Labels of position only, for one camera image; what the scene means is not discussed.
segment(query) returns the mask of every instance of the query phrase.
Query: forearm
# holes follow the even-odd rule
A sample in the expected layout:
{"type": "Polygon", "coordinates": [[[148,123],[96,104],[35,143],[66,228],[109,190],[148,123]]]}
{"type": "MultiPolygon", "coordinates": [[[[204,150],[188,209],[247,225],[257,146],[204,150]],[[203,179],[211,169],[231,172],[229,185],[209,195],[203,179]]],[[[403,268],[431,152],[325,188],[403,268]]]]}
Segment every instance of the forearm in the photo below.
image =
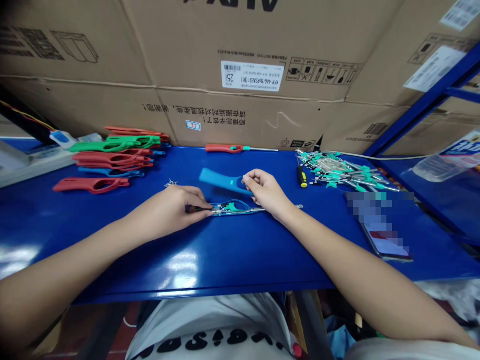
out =
{"type": "Polygon", "coordinates": [[[292,210],[280,222],[317,260],[352,307],[385,336],[478,349],[438,304],[378,257],[300,210],[292,210]]]}
{"type": "Polygon", "coordinates": [[[1,340],[14,351],[25,349],[133,244],[115,222],[0,281],[1,340]]]}

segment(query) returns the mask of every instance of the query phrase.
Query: floor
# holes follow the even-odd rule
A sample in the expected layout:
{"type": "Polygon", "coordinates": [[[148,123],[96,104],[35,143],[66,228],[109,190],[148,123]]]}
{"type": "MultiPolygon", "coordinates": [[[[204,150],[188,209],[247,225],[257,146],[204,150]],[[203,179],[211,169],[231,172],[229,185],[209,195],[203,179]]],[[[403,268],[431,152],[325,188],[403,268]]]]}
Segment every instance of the floor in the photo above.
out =
{"type": "MultiPolygon", "coordinates": [[[[130,304],[125,316],[125,320],[130,325],[136,324],[139,307],[140,302],[130,304]]],[[[44,355],[41,359],[73,360],[104,309],[105,305],[102,304],[72,306],[63,319],[58,345],[52,353],[44,355]]],[[[136,333],[137,329],[135,327],[128,327],[125,323],[122,323],[110,348],[107,360],[124,360],[136,333]]]]}

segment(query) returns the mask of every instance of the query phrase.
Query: lighter components pile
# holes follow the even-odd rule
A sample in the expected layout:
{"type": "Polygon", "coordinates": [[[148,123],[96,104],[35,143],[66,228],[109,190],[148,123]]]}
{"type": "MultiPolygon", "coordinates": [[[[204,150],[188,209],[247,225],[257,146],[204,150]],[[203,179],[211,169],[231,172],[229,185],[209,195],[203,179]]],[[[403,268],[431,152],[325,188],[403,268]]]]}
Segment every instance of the lighter components pile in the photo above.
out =
{"type": "Polygon", "coordinates": [[[380,178],[379,170],[368,166],[356,165],[342,160],[340,152],[297,151],[300,165],[310,169],[315,174],[315,181],[310,185],[321,185],[327,183],[327,188],[336,188],[338,185],[347,185],[358,192],[393,191],[399,192],[397,188],[389,187],[390,183],[380,178]]]}

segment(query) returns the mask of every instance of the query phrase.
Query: white label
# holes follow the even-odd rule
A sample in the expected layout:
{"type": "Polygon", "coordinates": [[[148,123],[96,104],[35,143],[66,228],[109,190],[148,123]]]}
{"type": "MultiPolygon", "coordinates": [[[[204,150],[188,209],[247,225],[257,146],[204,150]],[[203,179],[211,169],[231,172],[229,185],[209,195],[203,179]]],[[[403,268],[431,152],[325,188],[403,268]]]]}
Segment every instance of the white label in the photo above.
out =
{"type": "Polygon", "coordinates": [[[424,93],[428,92],[465,55],[463,51],[458,51],[448,46],[441,46],[403,87],[424,93]]]}
{"type": "Polygon", "coordinates": [[[202,130],[202,124],[198,122],[189,121],[189,120],[186,121],[186,127],[192,130],[197,130],[197,131],[202,130]]]}
{"type": "Polygon", "coordinates": [[[248,62],[221,62],[221,81],[224,88],[278,92],[284,66],[248,62]]]}
{"type": "Polygon", "coordinates": [[[480,0],[458,0],[440,20],[441,24],[463,31],[480,13],[480,0]]]}
{"type": "Polygon", "coordinates": [[[474,130],[439,154],[449,163],[464,168],[480,165],[480,131],[474,130]]]}

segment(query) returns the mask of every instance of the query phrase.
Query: power strip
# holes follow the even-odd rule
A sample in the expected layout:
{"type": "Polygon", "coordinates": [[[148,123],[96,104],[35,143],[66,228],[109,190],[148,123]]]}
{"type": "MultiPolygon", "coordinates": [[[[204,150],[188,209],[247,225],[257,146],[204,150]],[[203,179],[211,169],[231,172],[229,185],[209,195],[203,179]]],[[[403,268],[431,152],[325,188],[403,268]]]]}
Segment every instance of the power strip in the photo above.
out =
{"type": "Polygon", "coordinates": [[[75,164],[74,154],[54,147],[30,155],[30,165],[17,170],[0,168],[0,188],[36,178],[37,176],[75,164]]]}

